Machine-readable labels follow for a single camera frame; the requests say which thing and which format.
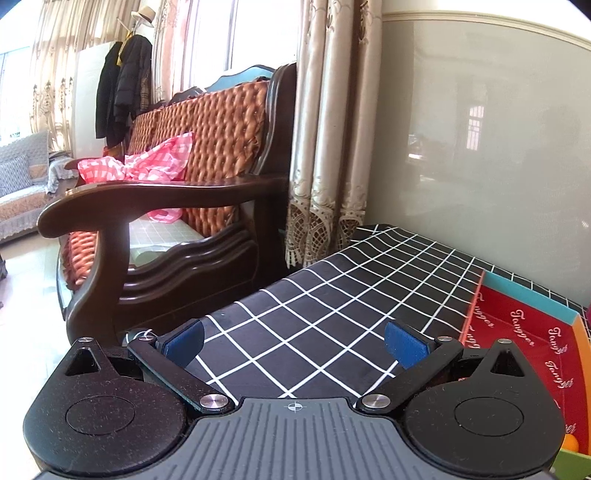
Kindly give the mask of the beige lace curtain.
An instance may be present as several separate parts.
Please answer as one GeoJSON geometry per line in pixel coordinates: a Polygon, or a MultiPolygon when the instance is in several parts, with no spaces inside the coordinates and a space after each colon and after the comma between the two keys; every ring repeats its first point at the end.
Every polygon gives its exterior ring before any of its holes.
{"type": "Polygon", "coordinates": [[[297,54],[286,260],[307,267],[346,246],[366,215],[383,3],[305,1],[297,54]]]}

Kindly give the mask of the colourful cardboard box tray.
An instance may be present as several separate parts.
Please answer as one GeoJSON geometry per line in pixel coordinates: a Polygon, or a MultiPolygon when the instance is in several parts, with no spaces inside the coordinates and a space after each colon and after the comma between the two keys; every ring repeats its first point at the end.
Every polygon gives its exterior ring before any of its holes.
{"type": "Polygon", "coordinates": [[[488,348],[513,341],[549,390],[579,452],[562,450],[555,462],[560,479],[590,477],[590,339],[582,314],[533,289],[484,271],[468,310],[460,342],[488,348]]]}

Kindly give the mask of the grey patterned sofa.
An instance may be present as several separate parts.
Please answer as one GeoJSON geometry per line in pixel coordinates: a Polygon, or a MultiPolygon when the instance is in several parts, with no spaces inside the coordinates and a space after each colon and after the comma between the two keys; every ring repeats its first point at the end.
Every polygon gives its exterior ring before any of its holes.
{"type": "Polygon", "coordinates": [[[34,232],[41,211],[77,182],[77,172],[65,168],[70,154],[49,143],[42,131],[1,147],[1,242],[34,232]]]}

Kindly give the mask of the small orange tangerine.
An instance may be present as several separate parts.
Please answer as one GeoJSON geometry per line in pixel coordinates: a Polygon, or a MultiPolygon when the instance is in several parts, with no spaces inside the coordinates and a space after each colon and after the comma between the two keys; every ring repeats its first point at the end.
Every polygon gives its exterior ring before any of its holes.
{"type": "Polygon", "coordinates": [[[565,434],[561,449],[573,453],[579,452],[579,442],[573,434],[565,434]]]}

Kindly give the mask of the pink checkered cloth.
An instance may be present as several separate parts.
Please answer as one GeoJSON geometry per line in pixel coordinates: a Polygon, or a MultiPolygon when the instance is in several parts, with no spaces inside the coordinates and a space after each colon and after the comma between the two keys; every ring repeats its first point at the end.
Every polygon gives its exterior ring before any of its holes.
{"type": "Polygon", "coordinates": [[[187,132],[166,139],[141,154],[127,155],[124,162],[112,156],[80,160],[77,170],[85,184],[138,181],[171,183],[183,179],[193,135],[187,132]]]}

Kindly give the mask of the black white checkered tablecloth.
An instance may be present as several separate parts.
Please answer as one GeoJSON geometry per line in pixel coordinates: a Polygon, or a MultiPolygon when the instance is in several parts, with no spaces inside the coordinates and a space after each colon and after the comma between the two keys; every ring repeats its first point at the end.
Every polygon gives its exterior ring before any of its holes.
{"type": "Polygon", "coordinates": [[[555,279],[370,225],[344,250],[204,316],[204,347],[187,371],[233,400],[356,399],[400,371],[385,348],[387,323],[397,318],[428,335],[458,336],[484,271],[578,312],[590,302],[555,279]]]}

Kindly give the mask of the white cabinet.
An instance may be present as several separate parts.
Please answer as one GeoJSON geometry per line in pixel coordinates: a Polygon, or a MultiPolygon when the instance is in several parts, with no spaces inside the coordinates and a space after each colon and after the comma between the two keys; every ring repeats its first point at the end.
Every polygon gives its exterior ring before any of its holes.
{"type": "Polygon", "coordinates": [[[77,53],[73,85],[71,142],[75,158],[101,157],[105,139],[95,132],[96,94],[105,58],[114,42],[77,53]]]}

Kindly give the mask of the black coat on rack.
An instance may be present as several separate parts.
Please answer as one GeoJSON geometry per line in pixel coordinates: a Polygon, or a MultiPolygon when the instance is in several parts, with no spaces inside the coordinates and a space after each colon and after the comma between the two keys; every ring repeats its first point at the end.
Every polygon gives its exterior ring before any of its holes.
{"type": "Polygon", "coordinates": [[[132,34],[115,42],[100,73],[95,108],[95,136],[108,148],[127,136],[129,122],[147,110],[151,102],[152,44],[132,34]]]}

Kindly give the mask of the dark wooden sofa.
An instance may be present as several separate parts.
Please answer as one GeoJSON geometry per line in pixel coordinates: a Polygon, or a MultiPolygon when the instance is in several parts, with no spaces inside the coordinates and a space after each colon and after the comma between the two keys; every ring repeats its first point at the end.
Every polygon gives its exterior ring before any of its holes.
{"type": "Polygon", "coordinates": [[[297,68],[253,66],[139,115],[129,149],[190,138],[172,181],[80,179],[41,213],[70,340],[165,333],[283,277],[297,68]]]}

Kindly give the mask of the beige hat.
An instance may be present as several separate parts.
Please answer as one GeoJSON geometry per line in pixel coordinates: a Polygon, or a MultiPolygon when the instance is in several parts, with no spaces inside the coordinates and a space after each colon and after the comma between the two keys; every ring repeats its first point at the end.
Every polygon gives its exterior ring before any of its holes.
{"type": "Polygon", "coordinates": [[[150,27],[153,26],[155,16],[156,12],[149,5],[140,6],[138,10],[131,12],[132,18],[150,27]]]}

